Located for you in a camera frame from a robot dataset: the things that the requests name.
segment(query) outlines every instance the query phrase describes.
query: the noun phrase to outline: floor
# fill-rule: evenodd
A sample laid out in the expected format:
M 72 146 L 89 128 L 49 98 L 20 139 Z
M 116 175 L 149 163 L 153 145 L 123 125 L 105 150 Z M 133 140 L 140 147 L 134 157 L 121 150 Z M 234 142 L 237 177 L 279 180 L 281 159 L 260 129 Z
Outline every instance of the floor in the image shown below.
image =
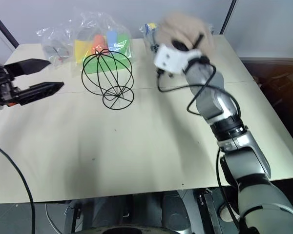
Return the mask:
M 204 234 L 203 224 L 194 199 L 192 190 L 179 191 L 188 211 L 192 232 Z M 100 207 L 100 198 L 96 198 L 97 207 Z M 48 204 L 48 213 L 55 226 L 62 232 L 64 229 L 64 212 L 67 204 Z M 45 214 L 45 204 L 35 204 L 36 209 L 36 234 L 56 234 Z M 76 231 L 82 227 L 82 217 L 76 223 Z M 31 209 L 29 204 L 0 204 L 0 234 L 24 234 L 31 231 Z

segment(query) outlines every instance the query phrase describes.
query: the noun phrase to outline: yellow block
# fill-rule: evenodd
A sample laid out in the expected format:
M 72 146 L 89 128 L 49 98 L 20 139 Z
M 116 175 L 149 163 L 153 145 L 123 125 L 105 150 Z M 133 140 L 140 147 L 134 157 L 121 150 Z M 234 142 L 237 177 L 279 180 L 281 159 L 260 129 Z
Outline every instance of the yellow block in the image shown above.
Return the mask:
M 84 40 L 75 40 L 74 49 L 75 49 L 75 60 L 77 63 L 82 63 L 83 59 L 88 55 L 91 55 L 91 41 Z

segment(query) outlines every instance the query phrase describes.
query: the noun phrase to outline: black wire frame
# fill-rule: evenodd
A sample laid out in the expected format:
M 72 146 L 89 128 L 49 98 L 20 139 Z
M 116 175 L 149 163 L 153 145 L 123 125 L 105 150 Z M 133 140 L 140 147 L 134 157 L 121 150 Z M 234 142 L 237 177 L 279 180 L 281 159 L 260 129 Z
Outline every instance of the black wire frame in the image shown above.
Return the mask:
M 114 57 L 114 54 L 120 54 L 121 56 L 124 56 L 125 59 L 127 59 L 130 67 L 128 68 L 124 63 L 122 63 L 120 60 L 116 59 Z M 115 70 L 112 71 L 108 65 L 108 63 L 105 60 L 106 58 L 111 58 L 114 60 L 114 64 L 115 64 Z M 87 72 L 85 71 L 86 66 L 93 60 L 96 59 L 97 60 L 97 83 L 94 82 L 87 74 Z M 106 71 L 104 71 L 102 64 L 100 62 L 100 60 L 102 60 L 104 62 L 104 64 L 106 65 L 106 67 L 108 68 L 109 72 L 111 73 L 114 79 L 114 82 L 116 82 L 116 85 L 113 85 L 112 82 L 109 80 L 108 76 L 106 75 Z M 129 72 L 129 77 L 127 79 L 127 81 L 125 82 L 125 84 L 120 85 L 119 84 L 119 79 L 118 79 L 118 67 L 117 64 L 120 64 L 122 66 L 122 68 L 125 68 L 128 72 Z M 102 87 L 101 83 L 100 83 L 100 74 L 104 74 L 105 79 L 108 81 L 110 87 L 108 88 L 104 88 Z M 87 77 L 87 79 L 94 84 L 95 86 L 97 86 L 98 88 L 100 88 L 99 93 L 96 93 L 92 90 L 90 90 L 89 87 L 87 87 L 87 85 L 84 82 L 84 75 Z M 86 90 L 88 90 L 89 92 L 91 92 L 92 94 L 95 95 L 99 95 L 102 96 L 102 102 L 104 104 L 105 107 L 107 107 L 108 109 L 111 110 L 122 110 L 126 107 L 128 107 L 129 105 L 132 104 L 133 100 L 134 100 L 134 93 L 132 91 L 132 87 L 133 87 L 133 83 L 134 83 L 134 79 L 133 79 L 133 75 L 132 75 L 132 64 L 130 62 L 130 59 L 124 55 L 123 53 L 120 53 L 118 51 L 110 51 L 108 49 L 103 49 L 102 51 L 95 51 L 94 54 L 87 56 L 84 59 L 83 62 L 83 70 L 82 70 L 82 83 L 83 86 L 85 87 Z M 122 101 L 122 105 L 121 107 L 115 107 L 115 103 L 121 100 Z

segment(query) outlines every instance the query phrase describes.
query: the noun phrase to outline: white table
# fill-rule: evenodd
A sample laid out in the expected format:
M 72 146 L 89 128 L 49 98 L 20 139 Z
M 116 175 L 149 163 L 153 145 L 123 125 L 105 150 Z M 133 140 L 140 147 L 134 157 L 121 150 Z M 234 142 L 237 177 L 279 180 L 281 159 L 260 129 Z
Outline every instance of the white table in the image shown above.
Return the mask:
M 224 75 L 267 157 L 272 179 L 293 177 L 293 139 L 223 36 L 211 58 Z M 200 117 L 186 112 L 189 90 L 161 94 L 141 39 L 134 39 L 134 102 L 105 108 L 85 90 L 72 64 L 19 77 L 26 88 L 64 81 L 55 95 L 0 111 L 0 147 L 23 172 L 35 202 L 216 186 L 216 139 Z M 43 58 L 39 44 L 20 45 L 7 63 Z M 163 86 L 184 84 L 168 77 Z M 0 155 L 0 203 L 28 202 L 21 179 Z

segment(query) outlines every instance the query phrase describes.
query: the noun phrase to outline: black pole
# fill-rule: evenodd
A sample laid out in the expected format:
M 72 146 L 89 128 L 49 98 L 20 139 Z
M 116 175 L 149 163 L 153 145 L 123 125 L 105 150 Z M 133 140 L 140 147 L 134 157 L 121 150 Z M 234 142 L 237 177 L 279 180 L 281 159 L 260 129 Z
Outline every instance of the black pole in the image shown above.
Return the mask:
M 227 13 L 227 15 L 226 15 L 226 18 L 225 18 L 224 24 L 223 24 L 223 26 L 222 26 L 222 28 L 221 28 L 221 30 L 220 30 L 220 34 L 223 34 L 223 33 L 224 33 L 224 30 L 225 30 L 225 28 L 226 28 L 226 26 L 227 26 L 227 24 L 228 24 L 228 21 L 229 21 L 229 19 L 230 19 L 230 17 L 231 17 L 231 14 L 232 14 L 232 12 L 233 12 L 233 9 L 234 9 L 234 7 L 235 7 L 235 4 L 236 4 L 236 0 L 232 0 L 232 2 L 231 2 L 231 4 L 230 4 L 230 7 L 229 7 L 229 11 L 228 11 L 228 13 Z
M 19 43 L 15 40 L 15 38 L 12 36 L 9 30 L 4 26 L 1 20 L 0 20 L 0 30 L 15 48 L 18 47 Z

